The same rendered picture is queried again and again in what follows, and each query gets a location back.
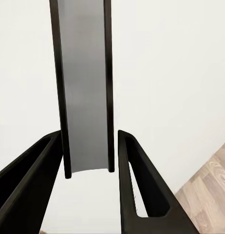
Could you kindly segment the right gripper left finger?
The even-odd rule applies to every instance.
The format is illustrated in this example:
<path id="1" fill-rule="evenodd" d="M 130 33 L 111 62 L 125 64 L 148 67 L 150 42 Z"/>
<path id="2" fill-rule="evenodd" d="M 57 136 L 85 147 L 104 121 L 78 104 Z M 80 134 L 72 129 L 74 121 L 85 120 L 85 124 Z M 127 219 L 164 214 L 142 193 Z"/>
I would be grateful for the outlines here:
<path id="1" fill-rule="evenodd" d="M 39 234 L 62 157 L 58 130 L 0 171 L 0 234 Z"/>

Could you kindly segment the hardback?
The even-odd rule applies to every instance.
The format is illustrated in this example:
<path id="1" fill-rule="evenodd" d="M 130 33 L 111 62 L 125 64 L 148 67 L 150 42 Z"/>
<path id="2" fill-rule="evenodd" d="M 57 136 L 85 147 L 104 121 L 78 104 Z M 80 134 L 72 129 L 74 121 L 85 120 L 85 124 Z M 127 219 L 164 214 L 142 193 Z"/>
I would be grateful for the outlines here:
<path id="1" fill-rule="evenodd" d="M 49 0 L 65 178 L 115 172 L 112 0 Z"/>

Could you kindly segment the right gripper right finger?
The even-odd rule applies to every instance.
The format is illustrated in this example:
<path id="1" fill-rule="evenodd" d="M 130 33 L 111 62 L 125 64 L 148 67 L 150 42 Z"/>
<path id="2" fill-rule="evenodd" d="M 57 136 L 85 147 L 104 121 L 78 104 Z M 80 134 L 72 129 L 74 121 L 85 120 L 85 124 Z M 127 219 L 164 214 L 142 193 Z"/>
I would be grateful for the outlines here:
<path id="1" fill-rule="evenodd" d="M 137 139 L 118 130 L 121 234 L 200 234 Z M 129 162 L 148 217 L 137 215 Z"/>

